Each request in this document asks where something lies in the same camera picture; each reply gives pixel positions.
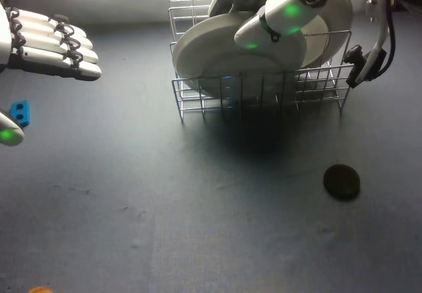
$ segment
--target green light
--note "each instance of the green light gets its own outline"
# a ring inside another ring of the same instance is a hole
[[[286,14],[286,16],[288,17],[293,17],[299,14],[299,7],[297,5],[289,5],[286,7],[286,9],[284,10],[284,13]]]
[[[246,48],[247,49],[257,49],[258,45],[257,44],[247,44]]]
[[[15,137],[15,132],[12,128],[7,128],[0,131],[0,140],[9,141]]]
[[[295,32],[298,32],[300,29],[302,29],[302,27],[299,27],[299,26],[294,26],[294,27],[291,27],[291,28],[289,29],[289,31],[287,31],[287,33],[288,33],[288,34],[294,34]]]

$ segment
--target black disc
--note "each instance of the black disc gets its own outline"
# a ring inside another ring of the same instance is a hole
[[[339,201],[351,201],[361,190],[361,179],[350,166],[335,164],[325,171],[324,186],[333,198]]]

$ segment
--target blue object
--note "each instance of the blue object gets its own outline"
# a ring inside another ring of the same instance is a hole
[[[31,109],[29,102],[23,100],[11,105],[11,116],[15,118],[21,127],[26,127],[31,122]]]

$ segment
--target metal wire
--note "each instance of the metal wire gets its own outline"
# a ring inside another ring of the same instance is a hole
[[[174,46],[180,37],[189,29],[187,28],[189,21],[190,26],[194,26],[208,18],[207,12],[211,1],[169,0],[169,18],[173,34],[173,42],[170,46],[171,52],[173,52]],[[254,96],[255,101],[250,101],[250,98],[244,98],[244,81],[245,77],[249,77],[250,74],[239,74],[232,77],[207,77],[206,79],[181,79],[175,72],[175,79],[171,81],[171,84],[181,121],[183,122],[185,112],[201,112],[203,118],[205,118],[206,112],[217,111],[221,113],[222,118],[225,118],[226,111],[238,109],[241,116],[246,105],[256,106],[260,111],[263,108],[273,107],[277,112],[281,112],[283,107],[288,105],[295,105],[300,110],[304,104],[335,102],[341,111],[350,92],[346,79],[353,65],[345,65],[343,57],[349,47],[351,31],[309,34],[305,38],[324,36],[327,42],[330,41],[330,37],[333,35],[344,35],[346,38],[344,51],[340,53],[342,57],[336,59],[337,63],[339,63],[338,65],[333,65],[333,59],[331,59],[325,63],[320,62],[319,67],[277,73],[280,83],[277,89],[271,91],[266,90],[266,87],[264,87],[268,84],[266,73],[254,73],[254,75],[259,76],[256,80],[260,81],[259,91]],[[327,43],[325,43],[322,55],[324,55],[326,46]],[[219,97],[210,96],[201,86],[203,82],[210,82],[210,79],[215,79]],[[236,88],[239,89],[238,95],[226,96],[227,89]]]

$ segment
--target wire basket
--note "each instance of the wire basket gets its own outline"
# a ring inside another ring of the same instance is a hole
[[[170,50],[192,26],[208,18],[208,8],[212,0],[169,0],[169,18],[173,42]],[[344,35],[343,52],[326,62],[320,62],[316,67],[300,69],[294,72],[254,73],[254,81],[259,81],[256,96],[244,96],[244,90],[251,74],[239,74],[230,77],[213,77],[199,79],[181,79],[175,72],[175,79],[171,81],[177,109],[183,122],[185,113],[221,112],[222,117],[235,112],[242,115],[245,108],[271,109],[280,113],[285,107],[294,107],[299,111],[304,104],[337,103],[340,110],[344,108],[350,87],[346,83],[347,76],[353,65],[345,65],[343,56],[349,46],[351,31],[323,32],[305,35],[305,39],[325,37],[325,46],[332,35]],[[279,81],[276,89],[267,90],[268,75],[271,80]],[[207,93],[203,89],[204,83],[213,81],[215,92]]]

